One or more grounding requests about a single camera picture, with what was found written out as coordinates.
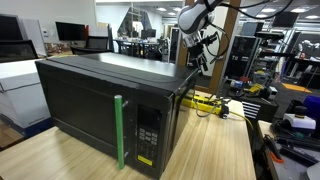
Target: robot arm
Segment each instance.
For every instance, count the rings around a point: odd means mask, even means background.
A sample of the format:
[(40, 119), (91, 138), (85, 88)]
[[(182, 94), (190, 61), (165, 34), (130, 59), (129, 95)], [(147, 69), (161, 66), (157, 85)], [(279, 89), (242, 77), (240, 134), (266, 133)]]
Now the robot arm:
[(195, 46), (200, 40), (199, 30), (208, 26), (208, 14), (223, 0), (198, 0), (191, 6), (184, 7), (178, 15), (178, 25), (182, 31), (184, 45)]

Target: microwave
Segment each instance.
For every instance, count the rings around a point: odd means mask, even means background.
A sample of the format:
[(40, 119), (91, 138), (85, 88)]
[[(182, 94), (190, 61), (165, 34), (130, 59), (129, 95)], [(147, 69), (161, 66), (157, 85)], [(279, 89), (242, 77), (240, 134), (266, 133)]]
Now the microwave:
[(165, 170), (184, 125), (198, 76), (174, 64), (114, 53), (36, 62), (54, 124), (117, 158), (114, 97), (121, 95), (125, 164), (155, 179)]

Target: black chair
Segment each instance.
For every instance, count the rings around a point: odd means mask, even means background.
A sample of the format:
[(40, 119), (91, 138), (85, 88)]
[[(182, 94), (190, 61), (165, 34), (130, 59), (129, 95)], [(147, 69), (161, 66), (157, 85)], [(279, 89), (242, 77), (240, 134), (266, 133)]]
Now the black chair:
[(108, 37), (107, 36), (88, 36), (86, 42), (87, 49), (108, 49)]
[(72, 54), (74, 55), (83, 55), (83, 54), (96, 54), (96, 53), (105, 53), (105, 52), (113, 52), (109, 49), (87, 49), (87, 48), (78, 48), (78, 47), (70, 47)]
[(0, 63), (38, 59), (31, 40), (0, 41)]

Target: box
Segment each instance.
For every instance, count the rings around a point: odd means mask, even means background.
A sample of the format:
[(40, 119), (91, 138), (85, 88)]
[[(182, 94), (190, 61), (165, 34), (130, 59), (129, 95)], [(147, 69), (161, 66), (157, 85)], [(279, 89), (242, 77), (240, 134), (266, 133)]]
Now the box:
[(50, 117), (35, 61), (0, 64), (0, 114), (20, 128)]

